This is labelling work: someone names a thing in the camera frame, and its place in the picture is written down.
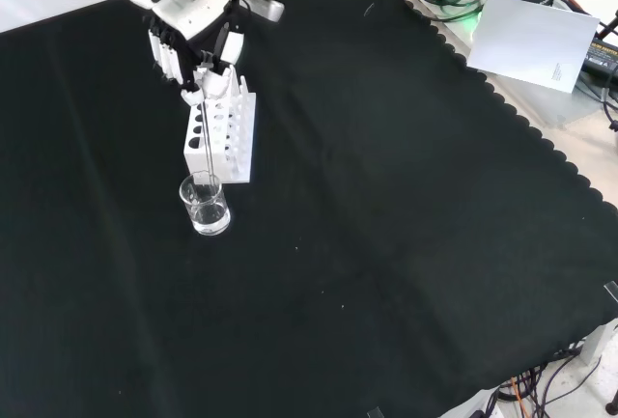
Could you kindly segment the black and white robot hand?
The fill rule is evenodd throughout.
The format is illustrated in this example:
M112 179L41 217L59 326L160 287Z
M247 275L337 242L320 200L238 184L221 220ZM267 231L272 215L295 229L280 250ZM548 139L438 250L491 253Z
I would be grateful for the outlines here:
M239 0L187 0L165 19L152 16L148 38L154 67L185 103L220 98L244 45Z

